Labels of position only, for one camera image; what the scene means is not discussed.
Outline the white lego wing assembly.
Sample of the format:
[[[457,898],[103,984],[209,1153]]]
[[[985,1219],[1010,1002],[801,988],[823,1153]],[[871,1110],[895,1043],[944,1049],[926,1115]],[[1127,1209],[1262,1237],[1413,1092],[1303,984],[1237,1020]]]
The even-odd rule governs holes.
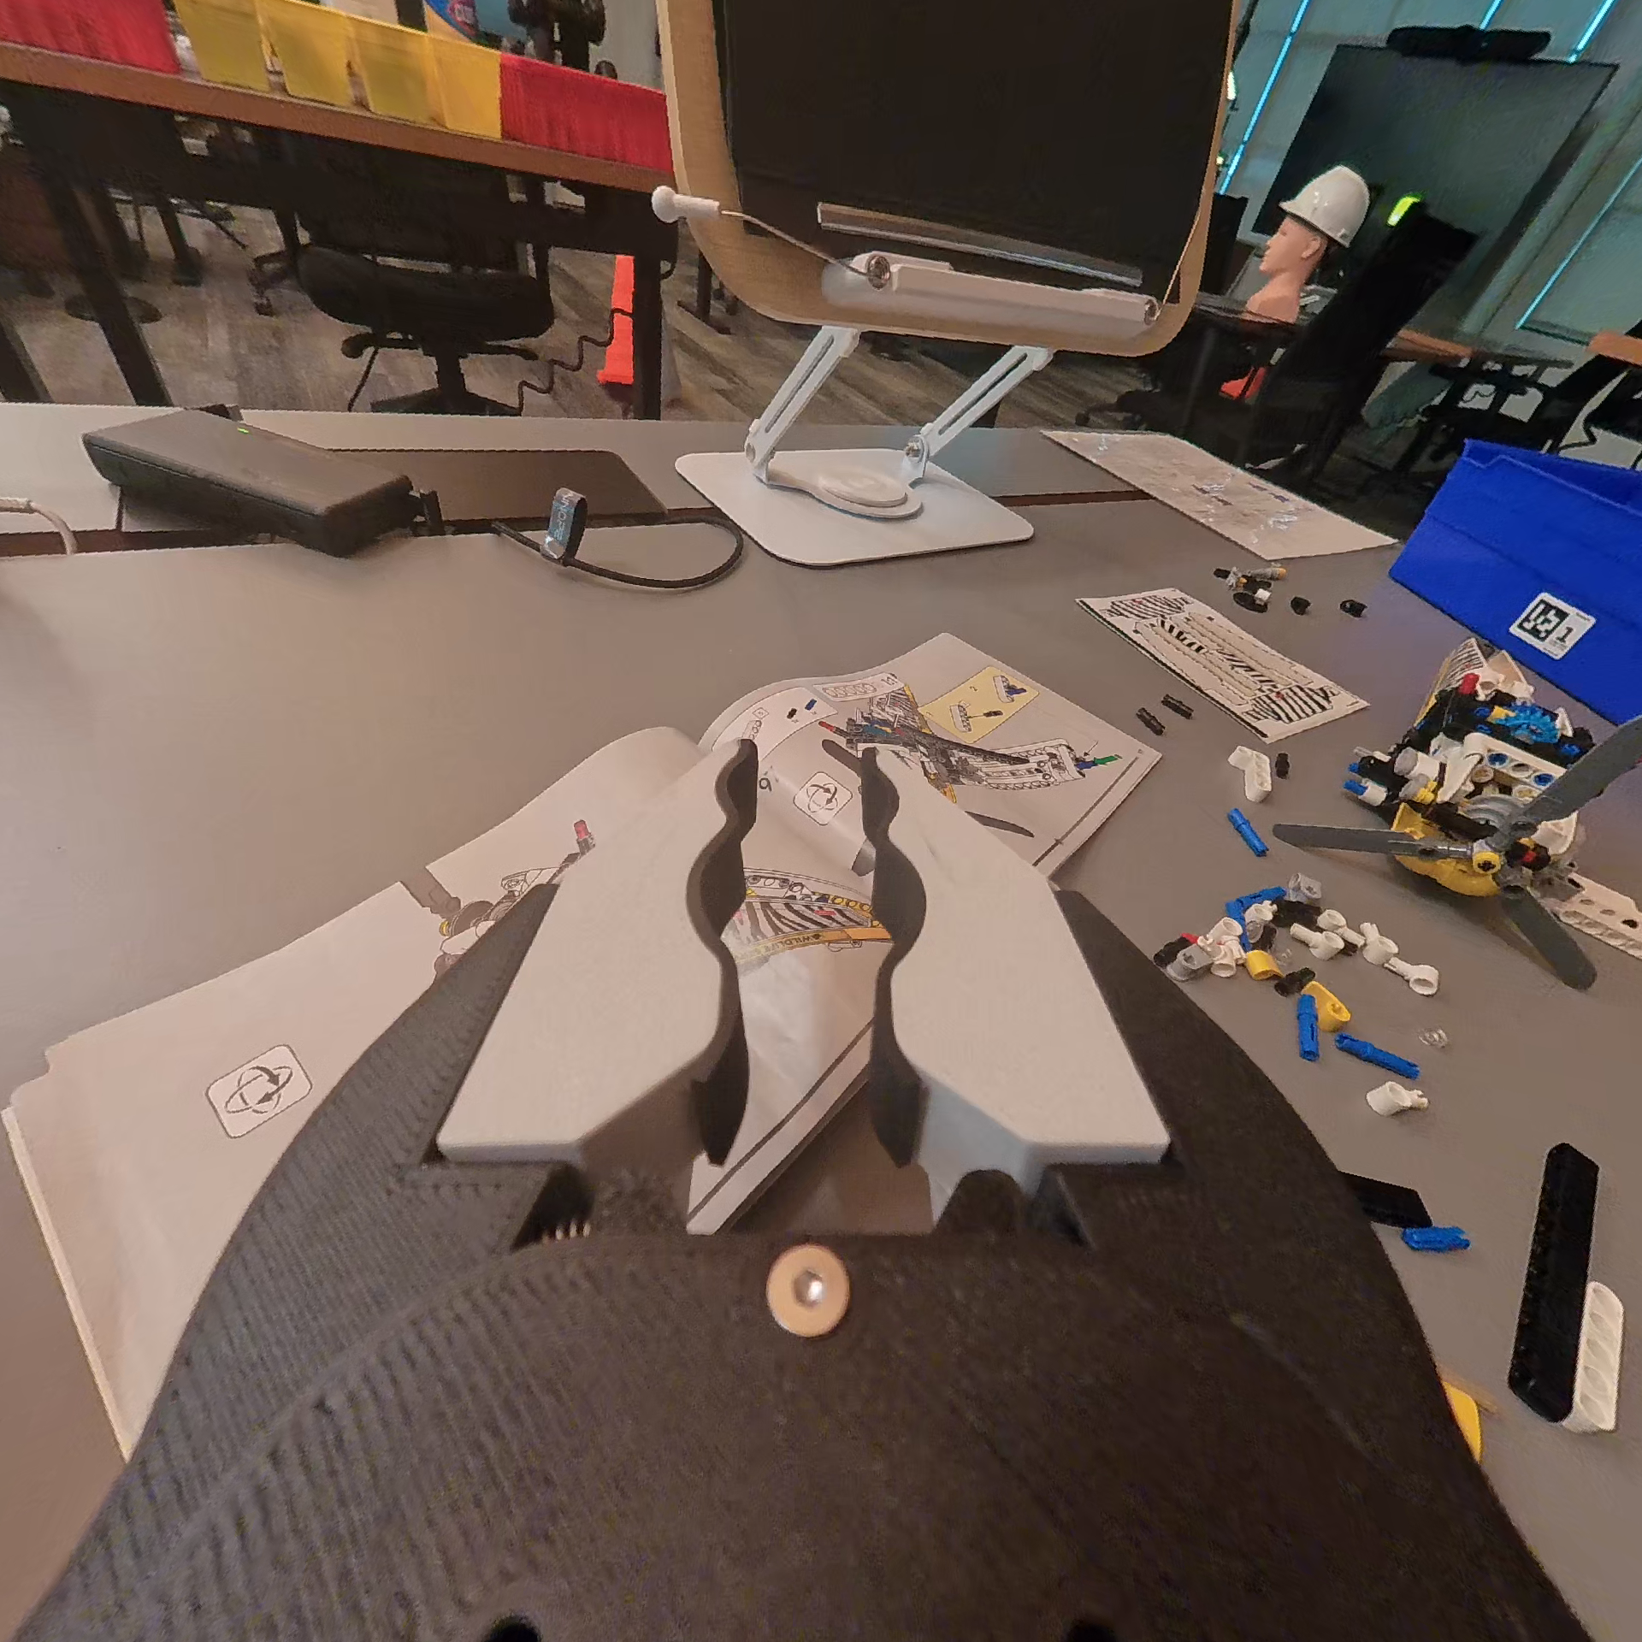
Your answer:
[[[1585,873],[1563,873],[1542,879],[1534,897],[1571,930],[1640,957],[1640,906],[1630,895],[1612,891]]]

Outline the lego airplane body with propeller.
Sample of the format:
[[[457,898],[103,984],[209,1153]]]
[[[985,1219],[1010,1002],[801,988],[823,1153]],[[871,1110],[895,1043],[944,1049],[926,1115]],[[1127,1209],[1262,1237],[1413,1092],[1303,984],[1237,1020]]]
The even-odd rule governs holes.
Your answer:
[[[1274,824],[1298,846],[1389,855],[1458,897],[1499,900],[1524,941],[1575,990],[1595,965],[1532,889],[1581,869],[1579,811],[1638,767],[1640,721],[1597,738],[1534,701],[1505,650],[1470,635],[1446,658],[1423,713],[1393,748],[1358,750],[1342,783],[1382,826]]]

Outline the mannequin head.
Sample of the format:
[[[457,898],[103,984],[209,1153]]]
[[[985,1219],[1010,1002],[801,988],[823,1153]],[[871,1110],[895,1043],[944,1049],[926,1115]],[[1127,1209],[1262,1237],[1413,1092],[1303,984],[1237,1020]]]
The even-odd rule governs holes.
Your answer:
[[[1258,259],[1260,285],[1245,298],[1245,312],[1262,322],[1299,320],[1305,287],[1327,265],[1339,242],[1292,212],[1282,216]]]

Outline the long black lego beam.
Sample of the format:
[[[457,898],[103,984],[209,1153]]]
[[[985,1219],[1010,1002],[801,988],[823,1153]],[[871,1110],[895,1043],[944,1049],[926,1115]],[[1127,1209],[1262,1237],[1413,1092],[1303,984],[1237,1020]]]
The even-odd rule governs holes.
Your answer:
[[[1548,1422],[1563,1422],[1573,1409],[1597,1182],[1595,1158],[1569,1141],[1546,1151],[1507,1385]]]

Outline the zebra sticker sheet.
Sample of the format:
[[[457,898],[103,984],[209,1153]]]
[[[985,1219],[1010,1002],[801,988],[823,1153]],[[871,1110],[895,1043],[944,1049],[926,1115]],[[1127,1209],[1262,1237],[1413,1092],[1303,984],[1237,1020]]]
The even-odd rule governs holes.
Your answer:
[[[1274,746],[1368,701],[1178,588],[1079,597],[1079,607]]]

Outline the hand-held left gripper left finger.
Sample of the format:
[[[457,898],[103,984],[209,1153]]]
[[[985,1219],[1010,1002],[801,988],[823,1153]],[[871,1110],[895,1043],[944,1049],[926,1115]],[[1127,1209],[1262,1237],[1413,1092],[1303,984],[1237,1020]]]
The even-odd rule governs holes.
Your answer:
[[[437,1131],[459,1162],[723,1162],[748,1049],[725,930],[746,898],[756,748],[678,775],[568,871]]]

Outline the printed paper sheet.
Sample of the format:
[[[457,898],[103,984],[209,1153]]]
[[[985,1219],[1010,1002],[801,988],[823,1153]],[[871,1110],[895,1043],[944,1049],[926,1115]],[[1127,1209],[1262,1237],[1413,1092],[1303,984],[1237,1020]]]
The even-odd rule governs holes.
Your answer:
[[[1397,539],[1270,478],[1155,431],[1049,429],[1047,439],[1260,560],[1339,556]]]

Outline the blue plastic bin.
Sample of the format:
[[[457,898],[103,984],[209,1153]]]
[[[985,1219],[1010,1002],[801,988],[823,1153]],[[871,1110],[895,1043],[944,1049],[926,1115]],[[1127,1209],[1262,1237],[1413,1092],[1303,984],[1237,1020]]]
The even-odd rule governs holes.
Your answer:
[[[1471,439],[1387,574],[1610,723],[1640,713],[1640,476]]]

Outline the white lego beam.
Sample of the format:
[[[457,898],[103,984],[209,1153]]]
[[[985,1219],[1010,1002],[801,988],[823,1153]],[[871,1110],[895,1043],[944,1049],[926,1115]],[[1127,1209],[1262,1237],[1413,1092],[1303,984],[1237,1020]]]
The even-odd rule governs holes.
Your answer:
[[[1614,1432],[1624,1332],[1622,1299],[1600,1280],[1589,1280],[1573,1358],[1571,1403],[1559,1420],[1565,1430]]]

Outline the black power bank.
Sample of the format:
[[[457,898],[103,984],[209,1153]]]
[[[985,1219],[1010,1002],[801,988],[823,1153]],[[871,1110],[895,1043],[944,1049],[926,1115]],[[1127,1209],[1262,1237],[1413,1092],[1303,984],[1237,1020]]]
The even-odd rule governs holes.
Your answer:
[[[404,472],[201,408],[89,429],[82,445],[125,500],[334,558],[424,521]]]

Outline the yellow plastic bin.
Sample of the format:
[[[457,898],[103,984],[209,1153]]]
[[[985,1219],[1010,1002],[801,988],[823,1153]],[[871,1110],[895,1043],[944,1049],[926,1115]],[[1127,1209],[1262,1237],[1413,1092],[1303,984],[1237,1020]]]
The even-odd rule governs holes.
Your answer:
[[[351,13],[347,54],[369,111],[416,124],[437,122],[426,33]]]
[[[265,91],[267,54],[256,1],[174,1],[197,74],[215,85]]]
[[[437,122],[459,134],[500,138],[500,54],[457,34],[428,33]]]
[[[353,105],[346,13],[308,1],[258,1],[256,11],[287,95],[334,109]]]

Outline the black office chair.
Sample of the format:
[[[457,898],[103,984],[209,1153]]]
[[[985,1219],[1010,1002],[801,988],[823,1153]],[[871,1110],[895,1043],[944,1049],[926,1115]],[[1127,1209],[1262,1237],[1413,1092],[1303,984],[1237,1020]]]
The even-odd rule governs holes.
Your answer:
[[[520,398],[473,392],[463,359],[531,361],[527,341],[555,322],[549,289],[523,273],[404,267],[308,244],[297,257],[297,279],[318,312],[355,328],[342,341],[346,355],[412,351],[435,365],[434,386],[373,400],[381,414],[520,416]]]

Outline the white hard hat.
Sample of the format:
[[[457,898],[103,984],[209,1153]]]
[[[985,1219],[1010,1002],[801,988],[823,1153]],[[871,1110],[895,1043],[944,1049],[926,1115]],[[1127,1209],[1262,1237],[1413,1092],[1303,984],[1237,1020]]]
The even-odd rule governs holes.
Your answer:
[[[1307,230],[1346,248],[1356,238],[1368,214],[1370,189],[1350,165],[1333,165],[1315,175],[1278,208],[1284,218],[1305,224]]]

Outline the long wooden table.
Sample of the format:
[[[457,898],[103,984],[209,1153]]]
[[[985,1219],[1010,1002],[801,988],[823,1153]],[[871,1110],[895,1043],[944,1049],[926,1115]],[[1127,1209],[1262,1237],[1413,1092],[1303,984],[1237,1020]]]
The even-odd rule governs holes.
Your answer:
[[[82,191],[269,212],[418,218],[463,236],[635,257],[633,412],[662,412],[662,273],[678,230],[650,195],[670,163],[553,150],[355,107],[3,40],[3,109],[134,404],[172,404]]]

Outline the row of red bins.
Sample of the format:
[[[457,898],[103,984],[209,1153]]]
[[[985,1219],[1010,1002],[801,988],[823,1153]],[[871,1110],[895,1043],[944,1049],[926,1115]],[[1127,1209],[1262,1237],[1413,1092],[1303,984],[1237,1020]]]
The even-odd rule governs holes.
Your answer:
[[[504,138],[672,173],[668,105],[656,87],[502,54],[498,95]]]
[[[179,74],[170,13],[162,1],[2,1],[5,42]]]

